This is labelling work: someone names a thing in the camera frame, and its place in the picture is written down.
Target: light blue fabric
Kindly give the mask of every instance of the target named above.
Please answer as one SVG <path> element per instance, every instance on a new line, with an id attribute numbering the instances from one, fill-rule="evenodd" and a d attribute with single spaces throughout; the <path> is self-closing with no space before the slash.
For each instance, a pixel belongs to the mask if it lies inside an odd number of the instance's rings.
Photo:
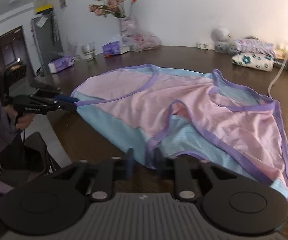
<path id="1" fill-rule="evenodd" d="M 147 67 L 130 69 L 129 71 L 151 73 L 151 65 L 147 65 Z M 200 76 L 213 79 L 213 74 L 211 73 L 203 74 L 184 69 L 172 68 L 158 68 L 158 70 L 162 73 L 177 76 Z M 238 100 L 246 105 L 259 104 L 257 99 L 247 91 L 228 87 L 222 81 L 219 81 L 218 87 L 221 95 Z M 72 96 L 79 98 L 80 101 L 98 99 L 86 96 L 79 92 L 76 92 Z M 130 127 L 122 120 L 102 111 L 100 108 L 96 107 L 96 105 L 80 106 L 78 107 L 77 112 L 84 120 L 92 125 L 92 127 L 123 152 L 126 152 L 128 148 L 133 148 L 135 160 L 142 165 L 145 165 L 146 142 L 149 138 L 146 138 L 140 128 L 134 129 Z M 171 157 L 183 151 L 201 153 L 213 163 L 244 175 L 250 179 L 254 179 L 239 165 L 237 161 L 235 161 L 235 159 L 202 137 L 198 131 L 196 131 L 191 121 L 180 116 L 172 116 L 169 132 L 166 138 L 161 141 L 159 147 L 165 157 Z M 288 196 L 288 189 L 285 188 L 280 179 L 276 179 L 272 183 L 271 187 L 279 191 L 285 197 Z"/>

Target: wooden table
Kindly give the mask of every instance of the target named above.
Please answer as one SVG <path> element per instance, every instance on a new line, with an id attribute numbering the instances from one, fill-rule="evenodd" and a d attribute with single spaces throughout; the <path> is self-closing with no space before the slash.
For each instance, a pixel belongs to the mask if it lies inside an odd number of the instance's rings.
<path id="1" fill-rule="evenodd" d="M 159 67 L 181 68 L 201 73 L 210 73 L 217 68 L 225 79 L 248 86 L 258 93 L 267 94 L 268 85 L 276 76 L 278 68 L 272 72 L 233 65 L 231 56 L 214 51 L 190 47 L 162 46 L 159 49 L 143 52 L 129 52 L 121 56 L 104 58 L 97 55 L 96 61 L 76 62 L 75 66 L 58 74 L 41 78 L 43 82 L 62 88 L 70 94 L 74 88 L 87 78 L 112 69 L 151 63 Z M 283 71 L 281 77 L 271 90 L 272 97 L 281 103 L 285 131 L 288 138 L 288 72 Z M 77 113 L 55 111 L 48 114 L 51 125 L 62 146 L 71 160 L 89 160 L 98 163 L 111 156 L 121 156 L 122 153 L 107 139 L 95 131 Z M 159 181 L 155 172 L 140 165 L 137 174 L 130 182 L 116 182 L 116 191 L 128 192 L 165 192 L 172 190 L 172 182 Z M 288 237 L 288 220 L 284 228 Z"/>

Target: bouquet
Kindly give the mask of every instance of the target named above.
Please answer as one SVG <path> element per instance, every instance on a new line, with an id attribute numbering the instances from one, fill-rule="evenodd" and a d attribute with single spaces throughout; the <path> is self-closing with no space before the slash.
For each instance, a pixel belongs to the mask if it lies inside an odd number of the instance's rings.
<path id="1" fill-rule="evenodd" d="M 127 17 L 124 7 L 125 0 L 95 0 L 102 2 L 103 4 L 91 4 L 89 5 L 90 12 L 94 12 L 97 16 L 104 16 L 105 18 L 112 14 L 116 18 Z M 131 0 L 130 14 L 132 15 L 132 7 L 137 0 Z"/>

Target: hand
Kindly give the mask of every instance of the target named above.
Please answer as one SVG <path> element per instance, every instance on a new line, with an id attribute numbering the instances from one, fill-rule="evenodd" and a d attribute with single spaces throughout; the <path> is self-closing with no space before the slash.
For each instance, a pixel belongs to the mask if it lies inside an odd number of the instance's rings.
<path id="1" fill-rule="evenodd" d="M 16 112 L 12 105 L 4 107 L 5 112 L 9 117 L 17 117 L 18 112 Z M 17 124 L 15 125 L 16 129 L 24 130 L 33 122 L 35 114 L 25 114 L 24 116 L 18 119 Z"/>

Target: purple tissue pack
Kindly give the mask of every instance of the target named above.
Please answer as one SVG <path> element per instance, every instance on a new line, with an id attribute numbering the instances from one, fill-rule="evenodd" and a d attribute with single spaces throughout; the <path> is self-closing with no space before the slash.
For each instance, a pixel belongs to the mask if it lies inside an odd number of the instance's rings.
<path id="1" fill-rule="evenodd" d="M 123 47 L 119 41 L 114 41 L 102 46 L 104 56 L 119 55 L 130 51 L 130 47 Z"/>
<path id="2" fill-rule="evenodd" d="M 48 67 L 50 69 L 51 73 L 57 73 L 60 72 L 63 69 L 66 69 L 73 65 L 73 57 L 61 57 L 57 60 L 52 61 L 51 63 L 48 64 Z"/>

